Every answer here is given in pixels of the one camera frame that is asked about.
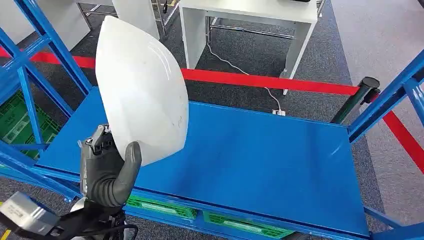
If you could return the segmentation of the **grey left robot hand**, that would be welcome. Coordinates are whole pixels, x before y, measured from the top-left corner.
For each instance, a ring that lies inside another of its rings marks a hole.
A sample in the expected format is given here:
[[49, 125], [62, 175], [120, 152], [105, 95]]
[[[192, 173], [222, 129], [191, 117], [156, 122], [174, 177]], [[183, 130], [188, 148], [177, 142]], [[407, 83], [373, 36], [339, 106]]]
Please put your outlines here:
[[82, 194], [89, 201], [104, 207], [123, 207], [130, 197], [141, 167], [139, 143], [129, 143], [122, 157], [109, 125], [100, 124], [92, 136], [79, 144]]

